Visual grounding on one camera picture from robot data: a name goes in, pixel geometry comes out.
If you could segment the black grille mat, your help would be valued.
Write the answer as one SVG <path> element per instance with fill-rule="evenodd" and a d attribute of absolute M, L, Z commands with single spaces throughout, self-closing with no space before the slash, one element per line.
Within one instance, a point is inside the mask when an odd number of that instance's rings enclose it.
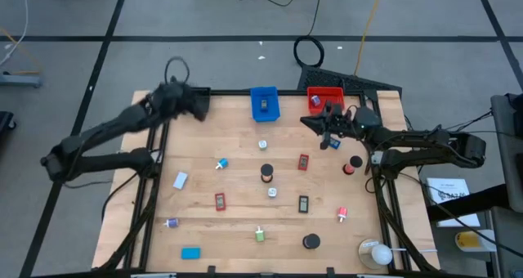
<path fill-rule="evenodd" d="M 297 90 L 304 91 L 308 87 L 341 87 L 344 92 L 356 90 L 397 91 L 400 96 L 402 95 L 402 88 L 395 85 L 305 65 L 302 67 Z"/>

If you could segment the grey floor stand base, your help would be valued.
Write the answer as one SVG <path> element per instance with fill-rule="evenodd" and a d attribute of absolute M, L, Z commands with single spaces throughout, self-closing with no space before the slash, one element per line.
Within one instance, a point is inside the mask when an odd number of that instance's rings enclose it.
<path fill-rule="evenodd" d="M 0 74 L 0 86 L 39 88 L 42 86 L 42 80 L 39 76 L 7 74 L 4 72 Z"/>

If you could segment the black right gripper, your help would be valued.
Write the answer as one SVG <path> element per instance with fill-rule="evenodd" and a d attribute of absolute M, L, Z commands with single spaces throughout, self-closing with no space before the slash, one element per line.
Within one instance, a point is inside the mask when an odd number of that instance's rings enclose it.
<path fill-rule="evenodd" d="M 320 149 L 326 150 L 329 147 L 331 136 L 339 138 L 349 137 L 360 141 L 363 138 L 362 132 L 357 131 L 355 124 L 344 114 L 322 114 L 302 116 L 300 121 L 316 134 L 322 134 Z"/>

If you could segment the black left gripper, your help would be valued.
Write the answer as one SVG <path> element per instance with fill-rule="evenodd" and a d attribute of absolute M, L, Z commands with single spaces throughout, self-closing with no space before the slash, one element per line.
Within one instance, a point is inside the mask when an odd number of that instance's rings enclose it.
<path fill-rule="evenodd" d="M 205 96 L 186 83 L 161 84 L 153 92 L 154 117 L 163 122 L 175 119 L 179 114 L 192 114 L 198 121 L 203 122 L 208 113 Z"/>

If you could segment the blue plastic bin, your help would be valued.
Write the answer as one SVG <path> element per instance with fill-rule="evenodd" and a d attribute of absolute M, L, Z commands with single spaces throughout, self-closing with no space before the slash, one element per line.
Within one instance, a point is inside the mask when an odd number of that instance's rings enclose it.
<path fill-rule="evenodd" d="M 253 87 L 250 89 L 252 117 L 257 123 L 274 122 L 280 117 L 278 89 L 272 87 Z M 266 111 L 261 110 L 261 100 L 267 100 Z"/>

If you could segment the black object at floor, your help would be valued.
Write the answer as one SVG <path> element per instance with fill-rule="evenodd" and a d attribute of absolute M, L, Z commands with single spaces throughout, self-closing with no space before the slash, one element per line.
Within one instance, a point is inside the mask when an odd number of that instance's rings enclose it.
<path fill-rule="evenodd" d="M 14 114 L 8 111 L 0 111 L 0 138 L 16 127 L 17 123 L 14 119 Z"/>

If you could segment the red sand hourglass black caps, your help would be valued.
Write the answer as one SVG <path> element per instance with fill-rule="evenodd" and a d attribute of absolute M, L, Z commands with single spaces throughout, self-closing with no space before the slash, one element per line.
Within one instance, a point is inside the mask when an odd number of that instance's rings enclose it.
<path fill-rule="evenodd" d="M 351 156 L 349 159 L 349 162 L 347 164 L 344 164 L 342 167 L 342 171 L 346 175 L 351 175 L 355 172 L 357 168 L 360 168 L 363 165 L 363 160 L 358 155 Z"/>

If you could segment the white light bulb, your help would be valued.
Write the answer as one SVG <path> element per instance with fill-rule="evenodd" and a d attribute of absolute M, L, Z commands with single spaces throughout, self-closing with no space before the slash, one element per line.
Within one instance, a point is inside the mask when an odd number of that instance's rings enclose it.
<path fill-rule="evenodd" d="M 377 244 L 371 249 L 371 258 L 380 265 L 386 266 L 392 262 L 393 254 L 389 247 L 384 244 Z"/>

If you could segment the black aluminium table frame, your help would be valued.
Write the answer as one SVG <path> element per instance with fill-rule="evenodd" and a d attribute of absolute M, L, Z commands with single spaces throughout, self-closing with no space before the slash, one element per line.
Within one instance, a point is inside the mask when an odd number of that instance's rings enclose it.
<path fill-rule="evenodd" d="M 327 267 L 366 272 L 358 248 L 382 238 L 377 202 L 362 168 L 342 171 L 351 156 L 365 156 L 363 145 L 344 139 L 337 150 L 321 150 L 320 139 L 300 121 L 309 112 L 304 92 L 281 91 L 279 109 L 276 121 L 257 123 L 248 91 L 215 91 L 202 123 L 181 116 L 167 132 L 124 136 L 125 151 L 147 144 L 164 150 L 154 216 L 136 238 L 133 268 L 179 275 L 208 266 L 220 274 L 323 274 Z M 265 150 L 258 146 L 262 140 Z M 309 155 L 306 171 L 297 169 L 300 154 Z M 228 166 L 216 169 L 223 158 Z M 263 164 L 274 168 L 269 183 L 261 180 Z M 182 190 L 173 187 L 179 172 L 188 174 Z M 275 198 L 268 196 L 271 187 Z M 225 194 L 225 211 L 216 210 L 217 193 Z M 308 213 L 298 212 L 300 195 L 309 197 Z M 343 222 L 339 207 L 348 210 Z M 174 217 L 179 226 L 166 227 Z M 255 239 L 258 226 L 263 242 Z M 317 249 L 302 244 L 310 233 L 320 237 Z M 183 247 L 200 247 L 200 259 L 182 259 Z"/>

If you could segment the yellow white container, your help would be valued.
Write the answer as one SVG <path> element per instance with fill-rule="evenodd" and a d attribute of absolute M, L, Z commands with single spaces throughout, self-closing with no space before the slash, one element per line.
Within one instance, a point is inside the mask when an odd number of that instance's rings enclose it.
<path fill-rule="evenodd" d="M 474 231 L 462 231 L 455 235 L 455 244 L 463 252 L 488 253 L 496 252 L 494 231 L 490 229 Z"/>

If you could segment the grey equipment cabinet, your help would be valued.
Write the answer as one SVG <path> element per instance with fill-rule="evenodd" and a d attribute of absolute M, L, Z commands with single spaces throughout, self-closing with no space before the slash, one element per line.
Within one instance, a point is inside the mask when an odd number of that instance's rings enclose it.
<path fill-rule="evenodd" d="M 523 278 L 523 94 L 490 98 L 504 183 L 496 186 L 494 234 L 501 278 Z"/>

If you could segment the red plastic bin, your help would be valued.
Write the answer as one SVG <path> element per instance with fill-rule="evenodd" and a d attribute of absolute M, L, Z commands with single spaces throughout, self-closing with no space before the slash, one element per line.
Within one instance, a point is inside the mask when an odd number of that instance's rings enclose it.
<path fill-rule="evenodd" d="M 338 103 L 343 107 L 344 103 L 344 92 L 340 87 L 308 87 L 308 110 L 310 114 L 318 114 L 325 106 L 328 101 L 333 104 Z M 320 105 L 313 106 L 311 103 L 311 97 L 317 95 L 320 98 Z"/>

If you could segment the black diagonal beam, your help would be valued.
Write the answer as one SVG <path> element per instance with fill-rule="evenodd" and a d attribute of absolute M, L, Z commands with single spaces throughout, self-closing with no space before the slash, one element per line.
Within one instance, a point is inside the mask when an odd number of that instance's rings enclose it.
<path fill-rule="evenodd" d="M 445 201 L 441 204 L 433 204 L 427 207 L 427 215 L 431 222 L 439 222 L 453 217 L 482 212 L 493 207 L 512 209 L 509 204 L 507 186 L 505 184 Z"/>

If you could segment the white paper booklet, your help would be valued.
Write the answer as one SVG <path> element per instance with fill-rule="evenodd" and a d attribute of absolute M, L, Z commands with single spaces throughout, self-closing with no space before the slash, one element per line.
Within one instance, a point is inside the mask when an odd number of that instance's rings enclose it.
<path fill-rule="evenodd" d="M 428 177 L 427 184 L 430 186 L 427 190 L 431 195 L 431 199 L 438 204 L 469 195 L 469 190 L 465 179 Z M 479 218 L 475 213 L 459 217 L 458 219 L 469 227 L 479 228 L 481 226 Z M 457 222 L 453 218 L 444 221 L 438 221 L 436 226 L 441 228 L 463 227 L 461 223 Z"/>

